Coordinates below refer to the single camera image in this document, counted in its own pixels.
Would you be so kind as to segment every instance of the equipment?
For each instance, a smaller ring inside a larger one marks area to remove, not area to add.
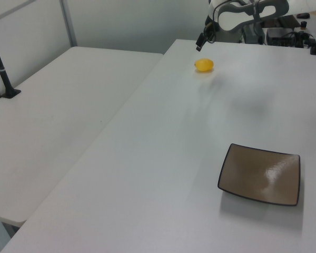
[[[200,51],[206,42],[214,43],[219,30],[235,32],[246,25],[311,11],[316,11],[316,0],[211,0],[196,49]]]

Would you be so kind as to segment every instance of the white table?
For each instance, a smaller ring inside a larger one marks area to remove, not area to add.
[[[74,47],[0,99],[1,221],[30,217],[161,57]]]
[[[219,190],[231,143],[299,154],[299,205]],[[176,41],[8,252],[316,252],[316,56]]]

